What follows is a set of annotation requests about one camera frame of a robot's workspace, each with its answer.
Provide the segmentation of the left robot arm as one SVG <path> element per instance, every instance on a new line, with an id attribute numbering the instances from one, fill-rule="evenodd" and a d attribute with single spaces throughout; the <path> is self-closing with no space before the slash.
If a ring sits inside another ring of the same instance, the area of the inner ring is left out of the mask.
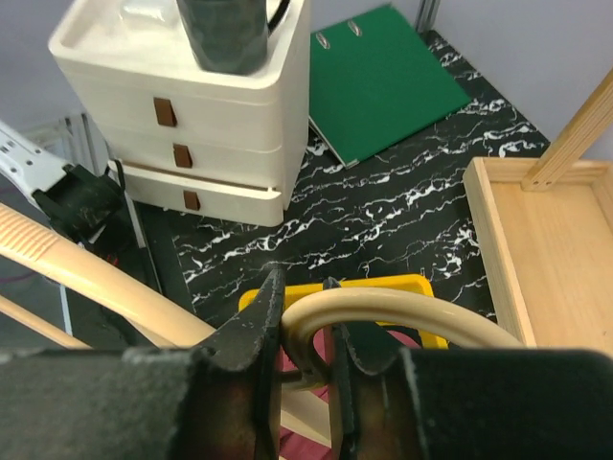
<path id="1" fill-rule="evenodd" d="M 1 174 L 54 230 L 88 249 L 125 207 L 124 169 L 120 162 L 115 165 L 115 178 L 110 168 L 95 175 L 1 125 Z"/>

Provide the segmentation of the maroon tank top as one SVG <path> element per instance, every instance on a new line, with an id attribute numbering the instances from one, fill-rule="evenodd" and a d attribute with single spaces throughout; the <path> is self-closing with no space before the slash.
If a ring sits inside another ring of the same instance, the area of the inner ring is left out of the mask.
<path id="1" fill-rule="evenodd" d="M 284 356 L 293 364 L 281 374 L 281 419 L 283 429 L 331 450 L 329 406 L 317 398 L 318 386 L 326 384 L 326 361 L 318 354 L 324 347 L 323 328 L 300 329 L 288 319 L 283 331 Z"/>

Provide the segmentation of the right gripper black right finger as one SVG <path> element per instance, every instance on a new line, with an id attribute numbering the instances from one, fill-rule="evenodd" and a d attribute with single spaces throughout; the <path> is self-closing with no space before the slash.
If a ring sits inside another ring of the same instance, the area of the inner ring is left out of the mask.
<path id="1" fill-rule="evenodd" d="M 326 337 L 335 459 L 608 459 L 612 361 L 582 350 L 403 346 L 386 310 Z"/>

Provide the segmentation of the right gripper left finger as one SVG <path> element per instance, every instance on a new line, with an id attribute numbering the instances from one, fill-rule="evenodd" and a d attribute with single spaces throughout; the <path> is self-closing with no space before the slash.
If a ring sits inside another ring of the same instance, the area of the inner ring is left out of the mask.
<path id="1" fill-rule="evenodd" d="M 5 459 L 275 459 L 284 273 L 187 349 L 1 355 Z"/>

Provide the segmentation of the wooden clothes hanger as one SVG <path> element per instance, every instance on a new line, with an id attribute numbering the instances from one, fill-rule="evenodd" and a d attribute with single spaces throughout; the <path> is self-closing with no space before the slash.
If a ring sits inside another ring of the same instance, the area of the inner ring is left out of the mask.
<path id="1" fill-rule="evenodd" d="M 123 316 L 154 345 L 189 348 L 215 328 L 115 266 L 8 206 L 1 208 L 1 254 Z M 300 329 L 341 322 L 413 325 L 468 348 L 519 348 L 521 342 L 486 318 L 442 299 L 396 297 L 394 291 L 336 288 L 293 304 L 282 316 Z"/>

